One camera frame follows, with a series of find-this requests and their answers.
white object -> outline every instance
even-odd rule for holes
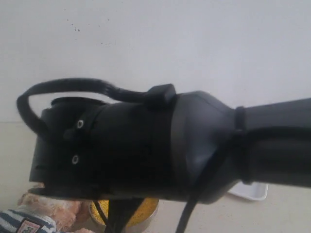
[[[231,188],[229,193],[248,200],[265,200],[268,194],[268,185],[257,182],[246,185],[240,182]]]

table surface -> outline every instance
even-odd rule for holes
[[[21,123],[0,123],[0,210],[14,208],[30,187],[35,136]],[[198,205],[186,232],[309,233],[311,189],[270,185],[265,201],[226,195],[212,205]],[[161,201],[147,233],[173,233],[184,203]],[[94,226],[87,227],[96,231]]]

white wall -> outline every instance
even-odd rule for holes
[[[310,25],[309,0],[2,0],[0,121],[20,121],[31,85],[73,76],[174,83],[232,107],[311,97]]]

gold container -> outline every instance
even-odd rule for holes
[[[99,203],[104,214],[107,216],[109,201],[101,200]],[[146,230],[156,215],[158,203],[158,199],[146,198],[129,220],[123,233],[142,233]],[[93,203],[89,206],[89,212],[95,225],[97,225],[97,227],[103,232],[106,226],[103,220],[99,217],[98,211]]]

